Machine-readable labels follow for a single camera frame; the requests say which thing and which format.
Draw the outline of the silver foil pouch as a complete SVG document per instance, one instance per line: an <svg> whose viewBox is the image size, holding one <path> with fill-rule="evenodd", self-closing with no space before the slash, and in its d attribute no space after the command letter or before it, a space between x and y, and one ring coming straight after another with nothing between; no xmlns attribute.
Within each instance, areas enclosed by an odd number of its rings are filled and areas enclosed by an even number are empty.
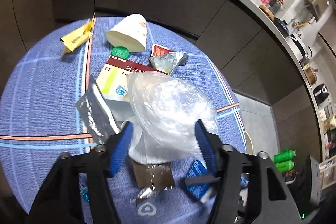
<svg viewBox="0 0 336 224"><path fill-rule="evenodd" d="M111 135L120 133L120 128L93 76L89 77L88 89L76 102L76 107L96 144L105 144Z"/></svg>

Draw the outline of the green bottle cap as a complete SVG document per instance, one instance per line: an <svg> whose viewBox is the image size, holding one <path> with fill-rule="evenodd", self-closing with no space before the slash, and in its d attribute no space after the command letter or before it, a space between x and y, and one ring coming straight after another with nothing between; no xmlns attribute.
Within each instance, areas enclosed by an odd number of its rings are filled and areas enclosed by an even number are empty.
<svg viewBox="0 0 336 224"><path fill-rule="evenodd" d="M111 55L127 60L130 52L126 47L116 46L112 48Z"/></svg>

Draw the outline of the clear plastic bag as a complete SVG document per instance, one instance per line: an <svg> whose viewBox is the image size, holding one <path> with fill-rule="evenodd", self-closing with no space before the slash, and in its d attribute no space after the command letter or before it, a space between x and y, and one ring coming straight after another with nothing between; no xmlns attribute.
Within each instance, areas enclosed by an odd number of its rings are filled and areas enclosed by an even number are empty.
<svg viewBox="0 0 336 224"><path fill-rule="evenodd" d="M203 159L196 122L201 120L210 133L219 130L216 109L203 92L159 72L132 73L127 87L134 114L131 159L143 165Z"/></svg>

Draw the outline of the white trash bin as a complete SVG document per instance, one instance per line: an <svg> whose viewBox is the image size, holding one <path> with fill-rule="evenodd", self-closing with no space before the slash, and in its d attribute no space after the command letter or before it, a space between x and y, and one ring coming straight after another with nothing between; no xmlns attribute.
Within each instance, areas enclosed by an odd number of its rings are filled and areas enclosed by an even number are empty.
<svg viewBox="0 0 336 224"><path fill-rule="evenodd" d="M245 140L246 140L246 153L249 155L254 155L254 147L252 139L247 131L245 131Z"/></svg>

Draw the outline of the dark base cabinets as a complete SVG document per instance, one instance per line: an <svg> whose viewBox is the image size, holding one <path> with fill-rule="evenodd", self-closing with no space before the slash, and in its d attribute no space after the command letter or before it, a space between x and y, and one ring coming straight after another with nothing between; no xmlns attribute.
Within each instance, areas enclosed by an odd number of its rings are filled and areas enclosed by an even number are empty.
<svg viewBox="0 0 336 224"><path fill-rule="evenodd" d="M279 145L321 159L315 110L288 50L238 0L1 0L1 85L41 38L92 15L139 13L202 50L239 94L273 108Z"/></svg>

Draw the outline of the white paper cup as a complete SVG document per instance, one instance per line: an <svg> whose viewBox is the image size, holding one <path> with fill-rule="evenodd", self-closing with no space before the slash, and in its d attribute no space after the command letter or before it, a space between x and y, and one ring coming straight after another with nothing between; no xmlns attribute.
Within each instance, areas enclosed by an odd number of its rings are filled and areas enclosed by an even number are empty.
<svg viewBox="0 0 336 224"><path fill-rule="evenodd" d="M131 14L106 32L106 39L114 47L125 47L129 52L146 50L147 22L140 14Z"/></svg>

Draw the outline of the blue plaid tablecloth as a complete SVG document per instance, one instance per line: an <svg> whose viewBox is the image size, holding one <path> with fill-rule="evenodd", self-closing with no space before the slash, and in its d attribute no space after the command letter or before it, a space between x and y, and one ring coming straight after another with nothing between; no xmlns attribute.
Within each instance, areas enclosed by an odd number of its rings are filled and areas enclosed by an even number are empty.
<svg viewBox="0 0 336 224"><path fill-rule="evenodd" d="M84 133L76 102L83 94L86 48L63 55L60 38L83 25L71 23L51 32L18 62L1 96L1 164L14 196L29 211L59 155L89 151L87 139L52 140L52 136ZM228 82L201 50L162 26L147 24L146 49L130 59L148 64L153 44L182 51L189 59L174 77L201 90L219 110L219 136L238 151L246 150L244 125L237 98ZM136 204L138 188L131 161L109 179L110 192L122 223L206 223L213 200L193 201L182 188L191 159L171 165L176 187Z"/></svg>

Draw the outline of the brown foil wrapper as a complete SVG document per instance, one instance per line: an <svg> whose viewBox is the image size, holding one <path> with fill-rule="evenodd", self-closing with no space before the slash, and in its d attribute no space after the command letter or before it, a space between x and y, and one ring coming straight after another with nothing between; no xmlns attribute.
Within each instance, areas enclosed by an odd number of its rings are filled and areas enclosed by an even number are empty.
<svg viewBox="0 0 336 224"><path fill-rule="evenodd" d="M132 161L135 179L139 188L165 190L175 187L169 162L162 164L140 164Z"/></svg>

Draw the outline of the yellow snack wrapper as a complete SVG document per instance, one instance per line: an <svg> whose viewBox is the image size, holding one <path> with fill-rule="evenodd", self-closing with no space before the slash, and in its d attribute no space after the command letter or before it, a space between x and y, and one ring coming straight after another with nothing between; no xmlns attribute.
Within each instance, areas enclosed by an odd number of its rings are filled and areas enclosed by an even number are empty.
<svg viewBox="0 0 336 224"><path fill-rule="evenodd" d="M60 38L60 41L64 46L63 55L73 52L92 37L94 22L95 21L92 19Z"/></svg>

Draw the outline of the red white medicine box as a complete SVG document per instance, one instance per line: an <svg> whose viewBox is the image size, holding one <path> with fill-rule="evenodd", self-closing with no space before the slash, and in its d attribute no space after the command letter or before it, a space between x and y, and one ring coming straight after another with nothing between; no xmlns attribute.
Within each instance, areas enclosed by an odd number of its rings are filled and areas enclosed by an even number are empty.
<svg viewBox="0 0 336 224"><path fill-rule="evenodd" d="M96 84L106 100L129 102L128 75L151 71L159 72L147 65L111 55L98 75Z"/></svg>

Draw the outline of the dark blue pot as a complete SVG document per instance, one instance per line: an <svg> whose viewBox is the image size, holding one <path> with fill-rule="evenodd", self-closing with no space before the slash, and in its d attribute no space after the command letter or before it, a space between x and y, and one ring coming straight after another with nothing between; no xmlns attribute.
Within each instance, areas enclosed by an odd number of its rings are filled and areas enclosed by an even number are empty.
<svg viewBox="0 0 336 224"><path fill-rule="evenodd" d="M282 36L284 36L284 38L287 38L289 36L289 31L288 31L288 27L285 24L285 22L283 22L279 18L274 18L273 22L274 22L274 25L277 27L277 29L281 32Z"/></svg>

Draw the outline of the black air fryer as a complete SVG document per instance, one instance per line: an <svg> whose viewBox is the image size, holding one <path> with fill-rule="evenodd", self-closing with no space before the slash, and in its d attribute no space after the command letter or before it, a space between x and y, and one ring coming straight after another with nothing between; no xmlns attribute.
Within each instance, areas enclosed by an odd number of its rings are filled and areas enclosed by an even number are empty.
<svg viewBox="0 0 336 224"><path fill-rule="evenodd" d="M329 96L329 91L325 84L320 84L316 88L314 88L313 94L317 104L320 105Z"/></svg>

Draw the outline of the red silver torn sachet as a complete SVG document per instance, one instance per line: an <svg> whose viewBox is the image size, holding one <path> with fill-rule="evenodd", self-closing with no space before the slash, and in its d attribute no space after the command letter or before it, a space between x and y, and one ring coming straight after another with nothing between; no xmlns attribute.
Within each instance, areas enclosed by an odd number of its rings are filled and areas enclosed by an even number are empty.
<svg viewBox="0 0 336 224"><path fill-rule="evenodd" d="M171 76L179 66L187 63L189 56L184 52L175 52L159 44L153 44L149 62L152 67Z"/></svg>

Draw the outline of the green bottles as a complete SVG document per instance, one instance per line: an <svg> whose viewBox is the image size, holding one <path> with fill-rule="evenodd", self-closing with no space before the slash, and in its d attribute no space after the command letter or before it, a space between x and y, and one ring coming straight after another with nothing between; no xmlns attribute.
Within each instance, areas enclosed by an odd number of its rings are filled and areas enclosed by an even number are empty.
<svg viewBox="0 0 336 224"><path fill-rule="evenodd" d="M295 162L293 161L295 156L295 150L285 149L281 153L274 155L273 162L279 172L289 172L295 166Z"/></svg>

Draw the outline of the blue white packet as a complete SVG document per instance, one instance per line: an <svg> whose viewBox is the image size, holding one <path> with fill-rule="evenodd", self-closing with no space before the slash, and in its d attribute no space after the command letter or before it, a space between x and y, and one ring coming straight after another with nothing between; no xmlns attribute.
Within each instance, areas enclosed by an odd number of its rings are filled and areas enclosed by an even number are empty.
<svg viewBox="0 0 336 224"><path fill-rule="evenodd" d="M206 203L215 195L215 190L210 179L212 174L208 173L203 163L195 159L185 177L185 186L189 194L197 201Z"/></svg>

